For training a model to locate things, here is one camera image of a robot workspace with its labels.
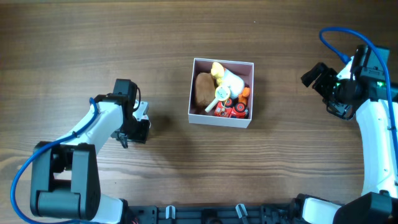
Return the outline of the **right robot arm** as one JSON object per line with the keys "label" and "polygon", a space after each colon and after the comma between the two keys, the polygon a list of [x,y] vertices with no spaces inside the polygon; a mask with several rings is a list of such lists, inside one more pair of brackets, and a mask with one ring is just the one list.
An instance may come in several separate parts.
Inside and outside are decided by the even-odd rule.
{"label": "right robot arm", "polygon": [[382,63],[388,57],[387,48],[359,45],[342,71],[318,63],[302,76],[322,96],[327,112],[356,119],[364,184],[361,196],[344,205],[298,195],[288,212],[293,223],[397,223],[397,85],[385,82]]}

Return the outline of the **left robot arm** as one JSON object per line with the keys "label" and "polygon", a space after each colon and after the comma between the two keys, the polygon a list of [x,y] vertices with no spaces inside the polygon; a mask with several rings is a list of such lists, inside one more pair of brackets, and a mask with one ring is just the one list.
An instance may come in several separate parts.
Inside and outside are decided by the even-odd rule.
{"label": "left robot arm", "polygon": [[44,152],[32,162],[30,210],[37,217],[134,223],[126,200],[101,193],[96,155],[109,138],[125,149],[129,142],[145,143],[148,104],[128,79],[117,79],[113,92],[90,104],[86,116],[58,143],[41,141],[34,148]]}

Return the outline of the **brown plush toy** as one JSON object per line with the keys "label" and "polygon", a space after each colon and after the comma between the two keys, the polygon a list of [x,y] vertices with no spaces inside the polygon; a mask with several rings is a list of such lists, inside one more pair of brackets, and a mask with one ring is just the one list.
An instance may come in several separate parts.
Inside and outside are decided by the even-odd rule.
{"label": "brown plush toy", "polygon": [[215,97],[215,84],[210,73],[199,73],[195,80],[195,104],[207,107]]}

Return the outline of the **white plush duck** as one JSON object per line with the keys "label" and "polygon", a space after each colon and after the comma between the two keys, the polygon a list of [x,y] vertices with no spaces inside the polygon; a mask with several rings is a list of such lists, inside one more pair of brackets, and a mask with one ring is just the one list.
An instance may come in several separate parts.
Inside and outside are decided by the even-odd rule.
{"label": "white plush duck", "polygon": [[218,62],[213,62],[211,67],[211,75],[216,80],[218,86],[226,85],[231,91],[231,98],[237,99],[239,95],[242,95],[246,84],[244,80],[222,66]]}

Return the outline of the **yellow cat rattle drum toy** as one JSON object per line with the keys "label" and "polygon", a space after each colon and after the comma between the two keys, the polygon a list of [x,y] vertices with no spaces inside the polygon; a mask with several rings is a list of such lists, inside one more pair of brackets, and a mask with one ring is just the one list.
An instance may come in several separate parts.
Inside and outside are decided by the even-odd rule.
{"label": "yellow cat rattle drum toy", "polygon": [[214,100],[205,108],[205,111],[209,113],[219,101],[226,101],[231,96],[231,90],[226,85],[220,85],[215,90]]}

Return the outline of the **red toy fire truck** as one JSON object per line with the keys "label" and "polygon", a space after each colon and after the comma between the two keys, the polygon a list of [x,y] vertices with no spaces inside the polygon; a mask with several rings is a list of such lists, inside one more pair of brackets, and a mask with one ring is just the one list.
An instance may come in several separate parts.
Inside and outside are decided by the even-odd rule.
{"label": "red toy fire truck", "polygon": [[220,101],[216,108],[214,115],[224,118],[246,119],[249,114],[247,105],[240,101],[234,101],[228,98],[226,101]]}

